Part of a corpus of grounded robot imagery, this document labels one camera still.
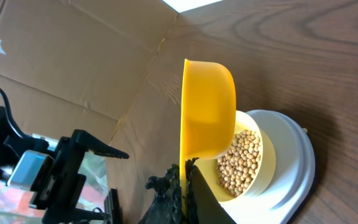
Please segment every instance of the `wooden table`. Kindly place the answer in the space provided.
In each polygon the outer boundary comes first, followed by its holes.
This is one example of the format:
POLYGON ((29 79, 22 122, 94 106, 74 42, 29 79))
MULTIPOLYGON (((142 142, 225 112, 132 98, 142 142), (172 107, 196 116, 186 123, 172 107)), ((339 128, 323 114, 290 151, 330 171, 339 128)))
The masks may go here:
POLYGON ((318 184, 295 223, 358 223, 358 1, 224 0, 178 16, 111 143, 131 156, 107 162, 127 223, 152 201, 148 176, 178 163, 184 58, 225 65, 238 110, 309 130, 318 184))

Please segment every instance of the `cardboard wall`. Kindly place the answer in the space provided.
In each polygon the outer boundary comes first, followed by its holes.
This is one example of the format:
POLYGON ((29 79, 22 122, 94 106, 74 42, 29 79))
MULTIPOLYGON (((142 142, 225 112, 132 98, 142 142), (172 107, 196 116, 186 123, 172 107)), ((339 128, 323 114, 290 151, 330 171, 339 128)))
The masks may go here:
POLYGON ((159 0, 4 1, 0 87, 18 125, 109 142, 176 15, 159 0))

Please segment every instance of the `white scale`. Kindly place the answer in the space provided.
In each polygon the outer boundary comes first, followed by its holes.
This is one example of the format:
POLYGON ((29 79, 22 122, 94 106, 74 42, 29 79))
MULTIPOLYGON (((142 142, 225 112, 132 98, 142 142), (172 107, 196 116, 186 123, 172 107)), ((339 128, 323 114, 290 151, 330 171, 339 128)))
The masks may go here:
POLYGON ((275 173, 260 195, 222 207, 236 223, 287 223, 311 190, 316 170, 313 147, 299 124, 286 115, 265 110, 247 114, 274 145, 275 173))

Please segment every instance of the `bowl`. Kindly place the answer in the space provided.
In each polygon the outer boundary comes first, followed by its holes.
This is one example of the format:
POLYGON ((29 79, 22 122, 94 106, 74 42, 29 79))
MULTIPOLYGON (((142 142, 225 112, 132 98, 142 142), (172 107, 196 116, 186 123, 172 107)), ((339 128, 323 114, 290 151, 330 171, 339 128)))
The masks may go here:
POLYGON ((217 162, 218 158, 198 159, 195 163, 195 165, 198 166, 199 170, 204 176, 205 181, 208 183, 208 186, 212 190, 214 196, 216 197, 216 200, 218 200, 220 203, 229 202, 239 197, 258 196, 267 188, 270 181, 272 181, 276 167, 276 154, 271 140, 247 113, 236 111, 236 125, 233 134, 240 133, 245 129, 260 133, 262 150, 259 152, 259 154, 262 155, 262 158, 260 160, 259 171, 255 176, 255 179, 251 182, 248 188, 243 191, 242 194, 234 197, 228 192, 227 189, 224 189, 219 185, 219 171, 217 162))

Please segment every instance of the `yellow scoop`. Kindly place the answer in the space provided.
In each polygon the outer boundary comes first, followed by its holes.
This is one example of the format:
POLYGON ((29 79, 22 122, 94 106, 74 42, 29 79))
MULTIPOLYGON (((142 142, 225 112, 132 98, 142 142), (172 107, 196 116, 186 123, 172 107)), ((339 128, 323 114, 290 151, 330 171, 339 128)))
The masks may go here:
MULTIPOLYGON (((236 122, 233 77, 221 64, 185 60, 181 96, 180 186, 187 195, 185 161, 214 159, 231 144, 236 122)), ((182 210, 186 214, 182 198, 182 210)))

